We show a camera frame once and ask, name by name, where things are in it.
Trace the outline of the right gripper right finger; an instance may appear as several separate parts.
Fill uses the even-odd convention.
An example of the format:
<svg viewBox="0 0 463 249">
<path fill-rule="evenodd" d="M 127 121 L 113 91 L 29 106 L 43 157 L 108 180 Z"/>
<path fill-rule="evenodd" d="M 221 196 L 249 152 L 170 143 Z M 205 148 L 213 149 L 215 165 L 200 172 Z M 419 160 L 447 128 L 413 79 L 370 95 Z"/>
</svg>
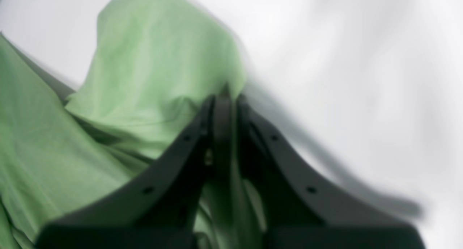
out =
<svg viewBox="0 0 463 249">
<path fill-rule="evenodd" d="M 281 132 L 237 102 L 242 176 L 260 195 L 265 249 L 423 249 L 417 230 L 342 191 L 308 165 Z"/>
</svg>

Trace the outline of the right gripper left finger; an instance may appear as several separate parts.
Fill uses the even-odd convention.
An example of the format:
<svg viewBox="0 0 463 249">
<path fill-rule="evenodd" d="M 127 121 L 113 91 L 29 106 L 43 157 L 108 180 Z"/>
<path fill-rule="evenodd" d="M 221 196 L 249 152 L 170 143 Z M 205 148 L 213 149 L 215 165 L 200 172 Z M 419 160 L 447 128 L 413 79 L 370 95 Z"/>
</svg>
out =
<svg viewBox="0 0 463 249">
<path fill-rule="evenodd" d="M 193 232 L 203 185 L 229 183 L 229 86 L 210 95 L 167 150 L 99 201 L 50 221 L 37 249 L 197 249 Z"/>
</svg>

